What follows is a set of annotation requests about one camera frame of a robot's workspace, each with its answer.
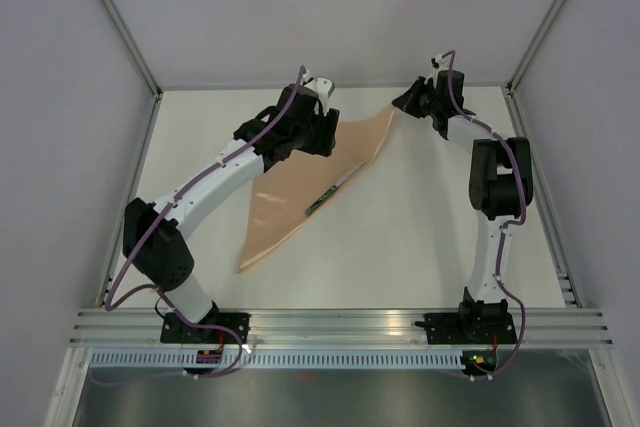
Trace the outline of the green handled table knife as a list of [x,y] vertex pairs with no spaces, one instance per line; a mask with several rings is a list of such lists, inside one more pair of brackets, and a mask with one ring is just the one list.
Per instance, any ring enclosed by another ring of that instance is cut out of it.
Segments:
[[344,172],[333,184],[329,187],[321,196],[319,196],[309,207],[305,210],[306,216],[311,216],[318,208],[325,204],[338,190],[339,188],[349,180],[360,168],[364,165],[360,162],[352,166],[348,171]]

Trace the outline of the peach cloth napkin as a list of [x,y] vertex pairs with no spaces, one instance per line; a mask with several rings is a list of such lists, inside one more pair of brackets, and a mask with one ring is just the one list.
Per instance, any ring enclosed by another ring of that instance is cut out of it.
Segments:
[[[238,272],[268,256],[327,206],[341,190],[375,162],[393,125],[396,109],[390,105],[357,121],[338,123],[336,145],[329,157],[296,151],[252,184],[248,226]],[[311,216],[305,210],[352,166],[364,165]]]

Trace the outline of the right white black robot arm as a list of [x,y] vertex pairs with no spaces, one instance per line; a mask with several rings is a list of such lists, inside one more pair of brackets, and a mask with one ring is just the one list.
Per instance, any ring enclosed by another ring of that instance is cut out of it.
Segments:
[[474,265],[456,328],[478,342],[493,323],[504,323],[508,300],[504,285],[514,230],[526,221],[533,199],[530,143],[525,137],[506,138],[463,107],[464,74],[439,71],[417,77],[392,105],[414,118],[429,118],[433,129],[470,154],[468,196],[477,213]]

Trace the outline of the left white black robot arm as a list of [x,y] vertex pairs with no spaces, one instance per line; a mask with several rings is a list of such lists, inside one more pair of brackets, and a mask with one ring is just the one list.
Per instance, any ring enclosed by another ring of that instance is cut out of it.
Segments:
[[183,330],[206,343],[218,331],[217,306],[193,273],[187,245],[195,229],[223,201],[295,151],[328,157],[339,112],[328,103],[335,86],[312,77],[286,86],[274,106],[244,122],[216,160],[184,185],[153,202],[125,209],[123,254],[184,317]]

